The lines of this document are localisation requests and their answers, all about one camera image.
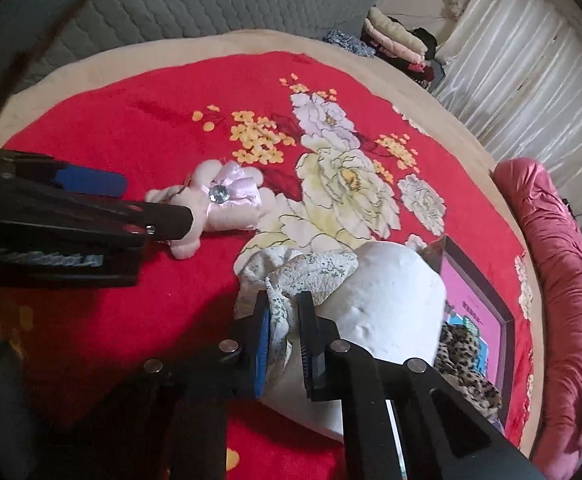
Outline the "red floral blanket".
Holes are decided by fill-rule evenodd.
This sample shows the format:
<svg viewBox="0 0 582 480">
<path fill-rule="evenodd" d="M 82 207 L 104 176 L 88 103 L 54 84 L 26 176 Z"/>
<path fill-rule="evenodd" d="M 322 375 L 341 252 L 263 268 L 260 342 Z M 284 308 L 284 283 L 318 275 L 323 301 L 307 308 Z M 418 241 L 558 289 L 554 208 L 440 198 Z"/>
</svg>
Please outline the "red floral blanket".
<svg viewBox="0 0 582 480">
<path fill-rule="evenodd" d="M 228 334 L 242 268 L 261 250 L 402 247 L 449 236 L 492 282 L 518 330 L 504 433 L 528 415 L 530 326 L 518 304 L 523 246 L 492 206 L 489 166 L 466 135 L 440 138 L 341 70 L 289 52 L 151 70 L 71 96 L 9 140 L 128 178 L 128 197 L 191 182 L 208 159 L 257 169 L 275 206 L 252 231 L 207 233 L 188 259 L 157 244 L 133 287 L 1 289 L 26 350 L 24 390 L 52 479 L 133 479 L 133 413 L 95 404 L 142 359 L 189 356 Z"/>
</svg>

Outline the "dark brown box tray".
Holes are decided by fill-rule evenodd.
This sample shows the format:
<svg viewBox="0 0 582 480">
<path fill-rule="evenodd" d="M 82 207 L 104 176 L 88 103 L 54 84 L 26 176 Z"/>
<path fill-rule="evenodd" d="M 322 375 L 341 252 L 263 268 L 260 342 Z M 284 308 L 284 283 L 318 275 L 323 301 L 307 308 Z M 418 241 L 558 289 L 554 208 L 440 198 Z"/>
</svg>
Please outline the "dark brown box tray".
<svg viewBox="0 0 582 480">
<path fill-rule="evenodd" d="M 502 395 L 498 419 L 507 422 L 514 367 L 514 319 L 497 290 L 462 249 L 443 236 L 423 249 L 423 258 L 446 287 L 445 321 L 477 338 L 476 371 Z"/>
</svg>

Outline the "floral white fabric pouch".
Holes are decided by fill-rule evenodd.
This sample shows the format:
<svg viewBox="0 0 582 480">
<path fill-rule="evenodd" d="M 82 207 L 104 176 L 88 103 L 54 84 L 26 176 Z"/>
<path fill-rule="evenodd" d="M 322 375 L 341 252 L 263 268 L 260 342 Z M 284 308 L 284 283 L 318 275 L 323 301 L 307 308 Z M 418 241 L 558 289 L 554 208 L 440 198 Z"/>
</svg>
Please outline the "floral white fabric pouch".
<svg viewBox="0 0 582 480">
<path fill-rule="evenodd" d="M 261 249 L 249 258 L 238 273 L 239 292 L 233 317 L 245 318 L 254 311 L 256 296 L 268 300 L 270 319 L 265 387 L 282 376 L 297 339 L 297 300 L 309 292 L 313 303 L 325 302 L 358 268 L 355 252 L 300 252 L 289 246 Z"/>
</svg>

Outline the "blue patterned cloth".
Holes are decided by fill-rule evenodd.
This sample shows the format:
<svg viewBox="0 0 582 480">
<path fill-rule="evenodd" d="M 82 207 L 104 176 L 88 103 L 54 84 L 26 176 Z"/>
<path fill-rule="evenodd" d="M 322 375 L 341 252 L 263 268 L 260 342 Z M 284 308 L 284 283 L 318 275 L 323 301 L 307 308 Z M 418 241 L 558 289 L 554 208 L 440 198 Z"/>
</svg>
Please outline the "blue patterned cloth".
<svg viewBox="0 0 582 480">
<path fill-rule="evenodd" d="M 323 42 L 332 44 L 335 47 L 340 47 L 343 50 L 361 56 L 362 58 L 373 58 L 376 55 L 376 50 L 365 44 L 363 40 L 357 37 L 346 34 L 338 29 L 331 29 L 325 36 Z"/>
</svg>

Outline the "beige bed sheet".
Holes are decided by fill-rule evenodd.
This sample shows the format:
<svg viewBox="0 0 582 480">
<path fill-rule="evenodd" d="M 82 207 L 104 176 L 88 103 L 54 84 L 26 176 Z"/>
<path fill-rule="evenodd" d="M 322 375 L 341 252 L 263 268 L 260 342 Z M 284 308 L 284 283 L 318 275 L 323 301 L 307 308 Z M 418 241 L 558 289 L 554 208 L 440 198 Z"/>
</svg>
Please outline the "beige bed sheet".
<svg viewBox="0 0 582 480">
<path fill-rule="evenodd" d="M 449 235 L 504 300 L 519 344 L 506 432 L 530 451 L 541 404 L 541 318 L 519 304 L 522 232 L 492 180 L 492 156 L 387 63 L 272 30 L 134 44 L 61 67 L 12 96 L 0 113 L 0 148 L 120 172 L 137 200 L 186 180 L 205 158 L 247 160 L 237 132 L 252 122 L 283 133 L 254 159 L 291 203 L 277 240 L 289 242 L 295 232 L 345 240 L 343 230 L 314 218 L 313 189 L 295 172 L 309 155 L 292 113 L 301 93 L 344 110 L 371 162 L 361 183 L 378 200 L 399 202 L 397 183 L 408 176 L 443 198 L 439 226 L 427 228 L 421 214 L 401 209 L 390 240 Z M 191 349 L 224 332 L 237 291 L 233 263 L 248 241 L 208 236 L 187 262 L 154 249 L 134 287 L 0 290 L 0 318 L 22 345 L 35 401 L 72 422 L 144 356 Z"/>
</svg>

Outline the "pink red quilt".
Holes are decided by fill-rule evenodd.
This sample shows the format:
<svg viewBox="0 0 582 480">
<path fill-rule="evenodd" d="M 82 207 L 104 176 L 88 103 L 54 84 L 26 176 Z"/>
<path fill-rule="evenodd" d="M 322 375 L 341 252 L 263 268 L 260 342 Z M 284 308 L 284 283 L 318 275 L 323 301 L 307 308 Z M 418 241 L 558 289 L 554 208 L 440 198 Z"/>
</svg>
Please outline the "pink red quilt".
<svg viewBox="0 0 582 480">
<path fill-rule="evenodd" d="M 548 479 L 569 479 L 582 464 L 582 232 L 548 170 L 518 158 L 492 180 L 524 234 L 545 320 L 545 381 L 533 463 Z"/>
</svg>

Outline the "grey quilted headboard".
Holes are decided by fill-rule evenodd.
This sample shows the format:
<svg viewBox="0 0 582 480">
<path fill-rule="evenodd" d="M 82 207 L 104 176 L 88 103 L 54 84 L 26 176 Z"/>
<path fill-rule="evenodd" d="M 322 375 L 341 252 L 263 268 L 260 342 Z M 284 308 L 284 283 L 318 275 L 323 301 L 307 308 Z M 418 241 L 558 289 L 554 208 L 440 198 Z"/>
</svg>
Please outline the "grey quilted headboard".
<svg viewBox="0 0 582 480">
<path fill-rule="evenodd" d="M 88 0 L 18 85 L 102 51 L 162 39 L 270 29 L 323 38 L 332 29 L 357 36 L 378 0 Z"/>
</svg>

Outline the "white satin curtain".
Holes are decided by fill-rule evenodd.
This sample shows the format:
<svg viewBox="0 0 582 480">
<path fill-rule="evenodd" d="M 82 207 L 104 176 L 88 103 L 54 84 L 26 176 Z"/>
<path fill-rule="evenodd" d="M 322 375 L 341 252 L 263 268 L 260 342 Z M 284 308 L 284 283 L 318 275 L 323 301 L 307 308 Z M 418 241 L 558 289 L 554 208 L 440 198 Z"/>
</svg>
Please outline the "white satin curtain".
<svg viewBox="0 0 582 480">
<path fill-rule="evenodd" d="M 470 0 L 437 57 L 435 99 L 493 159 L 582 175 L 582 38 L 550 0 Z"/>
</svg>

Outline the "white toilet paper roll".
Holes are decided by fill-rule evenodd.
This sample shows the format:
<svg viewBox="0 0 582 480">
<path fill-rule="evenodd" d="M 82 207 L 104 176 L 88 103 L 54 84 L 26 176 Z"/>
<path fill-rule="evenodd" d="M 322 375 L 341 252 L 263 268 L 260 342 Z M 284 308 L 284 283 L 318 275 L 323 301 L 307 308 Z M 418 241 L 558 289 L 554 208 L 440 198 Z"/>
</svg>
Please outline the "white toilet paper roll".
<svg viewBox="0 0 582 480">
<path fill-rule="evenodd" d="M 342 338 L 379 360 L 402 364 L 419 358 L 431 365 L 443 323 L 446 288 L 414 250 L 397 243 L 368 242 L 355 249 L 358 268 L 316 313 L 334 321 Z M 303 380 L 297 330 L 290 333 L 285 371 L 267 388 L 262 403 L 286 418 L 341 441 L 341 403 L 314 403 Z"/>
</svg>

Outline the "leopard print cloth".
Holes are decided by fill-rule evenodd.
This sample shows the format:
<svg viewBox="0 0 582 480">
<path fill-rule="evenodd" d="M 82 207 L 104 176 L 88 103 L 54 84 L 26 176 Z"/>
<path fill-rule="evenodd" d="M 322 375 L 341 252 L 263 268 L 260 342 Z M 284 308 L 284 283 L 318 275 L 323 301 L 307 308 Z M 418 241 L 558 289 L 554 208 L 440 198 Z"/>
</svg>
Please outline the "leopard print cloth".
<svg viewBox="0 0 582 480">
<path fill-rule="evenodd" d="M 434 368 L 489 422 L 502 408 L 500 391 L 476 369 L 478 339 L 464 325 L 442 324 Z"/>
</svg>

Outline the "pink plush bunny with bow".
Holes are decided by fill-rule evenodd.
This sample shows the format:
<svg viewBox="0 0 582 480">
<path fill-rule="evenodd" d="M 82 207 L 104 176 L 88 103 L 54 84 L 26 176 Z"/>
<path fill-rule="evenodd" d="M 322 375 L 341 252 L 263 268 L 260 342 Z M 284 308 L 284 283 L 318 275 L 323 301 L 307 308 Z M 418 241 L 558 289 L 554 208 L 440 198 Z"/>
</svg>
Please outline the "pink plush bunny with bow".
<svg viewBox="0 0 582 480">
<path fill-rule="evenodd" d="M 169 240 L 169 250 L 178 260 L 195 255 L 204 232 L 252 231 L 276 206 L 275 193 L 265 188 L 258 169 L 217 159 L 201 162 L 185 184 L 148 191 L 145 200 L 191 211 L 187 234 Z"/>
</svg>

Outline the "pink book with blue panel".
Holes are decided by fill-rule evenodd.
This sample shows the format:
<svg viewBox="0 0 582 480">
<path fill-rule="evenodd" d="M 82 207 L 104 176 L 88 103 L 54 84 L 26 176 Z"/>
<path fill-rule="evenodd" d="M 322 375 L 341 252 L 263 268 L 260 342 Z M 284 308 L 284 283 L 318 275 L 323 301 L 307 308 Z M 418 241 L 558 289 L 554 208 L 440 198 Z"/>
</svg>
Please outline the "pink book with blue panel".
<svg viewBox="0 0 582 480">
<path fill-rule="evenodd" d="M 476 369 L 498 388 L 502 385 L 500 365 L 506 357 L 501 345 L 504 335 L 497 310 L 457 263 L 444 257 L 440 277 L 447 292 L 445 320 L 464 325 L 478 339 Z"/>
</svg>

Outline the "stack of folded clothes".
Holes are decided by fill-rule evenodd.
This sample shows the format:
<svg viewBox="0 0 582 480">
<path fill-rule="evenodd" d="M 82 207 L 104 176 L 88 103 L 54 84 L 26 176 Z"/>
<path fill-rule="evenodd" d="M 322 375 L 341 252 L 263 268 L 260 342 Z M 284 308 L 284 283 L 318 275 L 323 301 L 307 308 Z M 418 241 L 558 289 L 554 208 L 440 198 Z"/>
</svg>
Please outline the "stack of folded clothes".
<svg viewBox="0 0 582 480">
<path fill-rule="evenodd" d="M 380 60 L 399 70 L 425 90 L 433 91 L 445 78 L 436 60 L 437 39 L 424 28 L 407 29 L 376 6 L 369 10 L 361 40 Z"/>
</svg>

